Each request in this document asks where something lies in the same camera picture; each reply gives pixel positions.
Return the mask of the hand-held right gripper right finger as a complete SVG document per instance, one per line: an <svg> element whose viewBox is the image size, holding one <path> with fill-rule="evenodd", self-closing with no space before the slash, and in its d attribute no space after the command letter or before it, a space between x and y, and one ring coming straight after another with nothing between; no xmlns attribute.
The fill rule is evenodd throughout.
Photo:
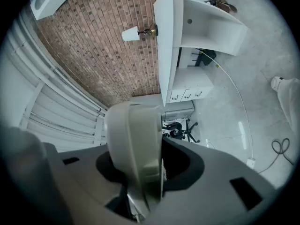
<svg viewBox="0 0 300 225"><path fill-rule="evenodd" d="M163 197L147 225L245 225L259 216L275 188L236 157L164 138Z"/></svg>

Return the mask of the person's right hand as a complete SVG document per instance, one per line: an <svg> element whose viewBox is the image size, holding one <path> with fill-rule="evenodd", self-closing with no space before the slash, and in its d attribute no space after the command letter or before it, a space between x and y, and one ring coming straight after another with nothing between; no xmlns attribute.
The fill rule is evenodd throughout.
<svg viewBox="0 0 300 225"><path fill-rule="evenodd" d="M44 145L17 127L0 128L0 206L17 225L71 225Z"/></svg>

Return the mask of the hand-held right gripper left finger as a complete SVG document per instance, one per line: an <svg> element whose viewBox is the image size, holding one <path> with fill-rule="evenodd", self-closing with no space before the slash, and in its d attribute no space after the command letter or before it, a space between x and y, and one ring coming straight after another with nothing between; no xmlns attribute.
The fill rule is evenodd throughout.
<svg viewBox="0 0 300 225"><path fill-rule="evenodd" d="M55 185L75 225L135 225L125 175L114 168L106 145L59 153L45 144Z"/></svg>

